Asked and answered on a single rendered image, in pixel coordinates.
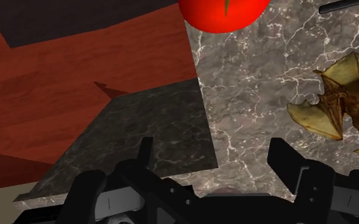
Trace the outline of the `red tomato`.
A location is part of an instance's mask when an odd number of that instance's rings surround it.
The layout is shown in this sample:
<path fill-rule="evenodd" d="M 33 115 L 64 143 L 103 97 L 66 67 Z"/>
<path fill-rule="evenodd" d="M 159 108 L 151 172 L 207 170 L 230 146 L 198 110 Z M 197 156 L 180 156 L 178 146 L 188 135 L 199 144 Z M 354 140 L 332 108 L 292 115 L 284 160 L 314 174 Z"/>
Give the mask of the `red tomato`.
<path fill-rule="evenodd" d="M 183 18 L 208 33 L 227 33 L 252 24 L 271 0 L 178 0 Z"/>

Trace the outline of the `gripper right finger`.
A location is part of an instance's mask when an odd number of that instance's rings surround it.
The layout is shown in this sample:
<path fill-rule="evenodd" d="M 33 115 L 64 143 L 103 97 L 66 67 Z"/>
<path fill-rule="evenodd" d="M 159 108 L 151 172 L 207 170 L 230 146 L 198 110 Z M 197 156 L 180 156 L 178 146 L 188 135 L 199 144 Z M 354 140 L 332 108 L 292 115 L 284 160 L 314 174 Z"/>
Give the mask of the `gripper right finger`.
<path fill-rule="evenodd" d="M 339 174 L 273 137 L 267 163 L 296 196 L 296 224 L 359 224 L 359 169 Z"/>

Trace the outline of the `black slender utensil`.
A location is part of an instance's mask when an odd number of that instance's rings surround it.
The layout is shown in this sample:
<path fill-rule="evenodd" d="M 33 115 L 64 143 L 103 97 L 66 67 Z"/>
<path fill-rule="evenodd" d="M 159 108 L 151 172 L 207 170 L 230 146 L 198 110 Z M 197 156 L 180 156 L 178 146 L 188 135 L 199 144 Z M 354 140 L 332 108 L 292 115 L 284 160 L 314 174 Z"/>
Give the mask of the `black slender utensil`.
<path fill-rule="evenodd" d="M 321 5 L 318 8 L 318 13 L 319 14 L 330 13 L 333 11 L 342 10 L 357 5 L 359 5 L 359 0 L 340 0 L 340 1 Z"/>

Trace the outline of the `olive brown leaf-shaped object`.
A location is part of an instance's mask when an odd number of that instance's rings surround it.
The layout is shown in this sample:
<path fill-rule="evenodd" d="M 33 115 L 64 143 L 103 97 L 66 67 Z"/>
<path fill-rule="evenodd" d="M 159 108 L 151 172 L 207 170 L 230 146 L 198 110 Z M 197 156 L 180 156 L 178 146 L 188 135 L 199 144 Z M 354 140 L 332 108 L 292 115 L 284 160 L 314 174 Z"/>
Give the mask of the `olive brown leaf-shaped object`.
<path fill-rule="evenodd" d="M 324 71 L 315 69 L 314 73 L 322 79 L 324 94 L 318 96 L 317 104 L 287 104 L 292 120 L 309 132 L 339 141 L 343 139 L 343 117 L 348 115 L 359 131 L 359 53 L 351 52 Z"/>

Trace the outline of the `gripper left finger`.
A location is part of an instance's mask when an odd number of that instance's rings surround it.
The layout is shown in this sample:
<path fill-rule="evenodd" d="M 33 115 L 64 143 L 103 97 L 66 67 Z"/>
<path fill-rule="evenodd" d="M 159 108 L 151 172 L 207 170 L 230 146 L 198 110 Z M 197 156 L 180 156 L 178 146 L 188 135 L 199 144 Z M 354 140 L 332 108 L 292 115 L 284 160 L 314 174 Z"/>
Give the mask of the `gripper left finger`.
<path fill-rule="evenodd" d="M 138 156 L 75 177 L 61 206 L 28 209 L 13 224 L 108 224 L 126 214 L 134 224 L 201 224 L 200 199 L 189 186 L 161 179 L 151 170 L 153 138 L 144 137 Z"/>

